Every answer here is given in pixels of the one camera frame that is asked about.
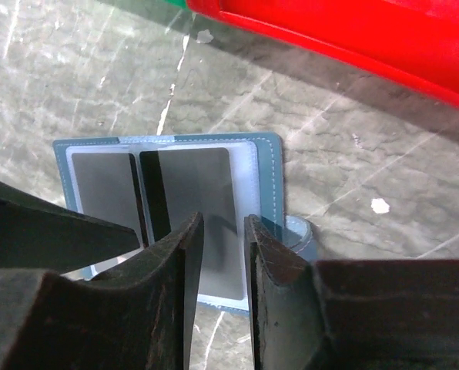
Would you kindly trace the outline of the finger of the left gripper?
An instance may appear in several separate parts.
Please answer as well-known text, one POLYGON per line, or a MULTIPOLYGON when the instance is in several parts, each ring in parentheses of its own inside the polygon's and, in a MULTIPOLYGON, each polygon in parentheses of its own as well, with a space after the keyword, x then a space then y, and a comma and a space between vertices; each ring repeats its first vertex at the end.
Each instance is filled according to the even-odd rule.
POLYGON ((139 248, 136 233, 0 181, 0 268, 70 272, 139 248))

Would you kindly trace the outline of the green plastic bin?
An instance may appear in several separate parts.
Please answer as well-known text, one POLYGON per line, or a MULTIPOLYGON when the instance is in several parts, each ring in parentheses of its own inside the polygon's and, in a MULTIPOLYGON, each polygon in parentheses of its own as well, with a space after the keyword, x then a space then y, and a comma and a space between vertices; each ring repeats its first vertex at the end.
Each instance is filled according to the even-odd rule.
POLYGON ((167 2, 179 6, 180 8, 187 8, 186 0, 167 0, 167 2))

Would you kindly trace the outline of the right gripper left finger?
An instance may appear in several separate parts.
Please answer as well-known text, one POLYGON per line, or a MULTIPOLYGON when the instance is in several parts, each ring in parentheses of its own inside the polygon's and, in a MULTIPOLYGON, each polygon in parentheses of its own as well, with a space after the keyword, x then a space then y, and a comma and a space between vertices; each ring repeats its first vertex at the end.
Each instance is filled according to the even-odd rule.
POLYGON ((0 369, 186 369, 204 220, 90 281, 0 268, 0 369))

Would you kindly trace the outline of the grey card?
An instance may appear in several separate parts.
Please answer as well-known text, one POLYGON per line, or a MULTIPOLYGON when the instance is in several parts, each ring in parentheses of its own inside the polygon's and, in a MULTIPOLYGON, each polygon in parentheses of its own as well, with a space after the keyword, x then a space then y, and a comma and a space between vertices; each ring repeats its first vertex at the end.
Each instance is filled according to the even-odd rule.
POLYGON ((131 153, 71 155, 84 214, 128 227, 141 246, 148 242, 136 161, 131 153))

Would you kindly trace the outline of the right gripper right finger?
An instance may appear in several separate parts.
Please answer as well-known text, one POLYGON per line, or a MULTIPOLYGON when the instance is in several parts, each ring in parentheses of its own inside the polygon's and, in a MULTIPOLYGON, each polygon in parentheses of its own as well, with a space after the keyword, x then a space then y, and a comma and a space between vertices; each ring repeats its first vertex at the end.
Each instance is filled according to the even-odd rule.
POLYGON ((257 369, 459 369, 459 260, 306 261, 245 220, 257 369))

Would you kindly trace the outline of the blue card holder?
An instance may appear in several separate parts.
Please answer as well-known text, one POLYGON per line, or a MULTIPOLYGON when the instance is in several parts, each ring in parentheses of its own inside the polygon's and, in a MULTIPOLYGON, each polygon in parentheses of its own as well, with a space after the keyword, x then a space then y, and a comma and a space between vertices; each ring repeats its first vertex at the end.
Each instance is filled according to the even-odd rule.
POLYGON ((148 247, 158 240, 152 234, 139 154, 152 150, 225 148, 229 152, 237 237, 240 247, 243 298, 232 300, 198 294, 198 302, 222 311, 248 312, 245 277, 244 220, 258 216, 264 226, 289 249, 307 261, 317 257, 310 223, 284 210, 282 141, 275 133, 217 133, 174 136, 111 136, 56 140, 55 158, 62 180, 67 208, 83 214, 72 166, 73 153, 131 153, 136 161, 140 195, 145 213, 148 247))

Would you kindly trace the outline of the red plastic bin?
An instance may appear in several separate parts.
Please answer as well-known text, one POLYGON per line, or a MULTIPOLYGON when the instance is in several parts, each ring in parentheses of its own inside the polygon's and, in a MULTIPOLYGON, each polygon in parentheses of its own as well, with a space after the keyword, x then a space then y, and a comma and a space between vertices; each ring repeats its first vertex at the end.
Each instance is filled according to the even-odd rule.
POLYGON ((459 1, 199 0, 187 5, 459 107, 459 1))

